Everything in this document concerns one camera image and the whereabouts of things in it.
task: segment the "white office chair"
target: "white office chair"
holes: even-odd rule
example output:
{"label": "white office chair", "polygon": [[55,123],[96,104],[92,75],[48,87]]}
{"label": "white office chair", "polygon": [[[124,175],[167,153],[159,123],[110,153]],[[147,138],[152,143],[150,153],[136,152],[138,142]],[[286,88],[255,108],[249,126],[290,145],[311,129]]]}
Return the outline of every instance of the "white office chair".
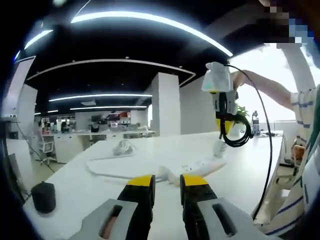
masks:
{"label": "white office chair", "polygon": [[41,160],[42,163],[45,163],[47,165],[50,164],[50,161],[57,161],[54,157],[52,157],[52,153],[54,151],[54,142],[53,141],[45,141],[44,136],[42,135],[42,132],[39,130],[37,131],[37,136],[39,140],[39,150],[45,154],[45,158]]}

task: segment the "ceiling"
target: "ceiling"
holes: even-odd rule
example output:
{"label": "ceiling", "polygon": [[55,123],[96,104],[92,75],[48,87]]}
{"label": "ceiling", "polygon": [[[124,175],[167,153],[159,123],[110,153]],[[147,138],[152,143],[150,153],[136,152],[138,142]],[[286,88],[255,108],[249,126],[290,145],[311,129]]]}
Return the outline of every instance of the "ceiling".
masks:
{"label": "ceiling", "polygon": [[[207,62],[226,63],[228,59],[210,43],[167,24],[129,17],[71,23],[75,15],[131,11],[161,16],[206,34],[233,55],[266,43],[270,37],[266,30],[271,23],[264,19],[264,9],[258,0],[87,2],[69,0],[62,7],[53,8],[26,37],[29,40],[43,30],[53,30],[22,50],[18,57],[36,56],[25,82],[38,90],[36,112],[59,110],[65,114],[70,108],[85,107],[81,104],[84,99],[49,102],[54,98],[100,93],[143,94],[158,72],[178,75],[183,87],[205,73]],[[138,101],[136,97],[85,101],[93,99],[96,106],[134,106]],[[151,99],[143,98],[140,103],[148,106]]]}

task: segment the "plastic bottle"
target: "plastic bottle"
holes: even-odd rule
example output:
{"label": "plastic bottle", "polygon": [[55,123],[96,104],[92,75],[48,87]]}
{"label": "plastic bottle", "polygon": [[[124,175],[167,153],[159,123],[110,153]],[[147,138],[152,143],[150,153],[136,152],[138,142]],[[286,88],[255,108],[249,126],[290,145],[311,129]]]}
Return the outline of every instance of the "plastic bottle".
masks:
{"label": "plastic bottle", "polygon": [[254,111],[252,114],[252,133],[254,136],[260,135],[260,126],[257,111]]}

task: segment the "black speaker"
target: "black speaker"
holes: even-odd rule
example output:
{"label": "black speaker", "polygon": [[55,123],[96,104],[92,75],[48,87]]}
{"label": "black speaker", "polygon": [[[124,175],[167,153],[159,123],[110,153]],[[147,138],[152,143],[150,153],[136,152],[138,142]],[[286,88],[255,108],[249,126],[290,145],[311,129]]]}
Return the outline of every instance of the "black speaker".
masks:
{"label": "black speaker", "polygon": [[56,208],[56,191],[52,183],[41,182],[31,189],[35,209],[48,214]]}

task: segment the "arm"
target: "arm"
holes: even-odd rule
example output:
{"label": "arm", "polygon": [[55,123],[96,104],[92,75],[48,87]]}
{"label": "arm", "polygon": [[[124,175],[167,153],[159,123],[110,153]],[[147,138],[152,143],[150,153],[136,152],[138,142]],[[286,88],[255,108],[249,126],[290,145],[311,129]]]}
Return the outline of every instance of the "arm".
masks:
{"label": "arm", "polygon": [[[282,86],[280,83],[276,81],[256,74],[252,71],[244,70],[244,72],[254,82],[254,85],[259,91],[268,95],[281,106],[293,110],[293,106],[290,101],[291,92],[288,91],[284,86]],[[239,71],[232,73],[231,77],[234,78],[233,82],[235,90],[243,84],[253,86],[252,82],[243,73]]]}

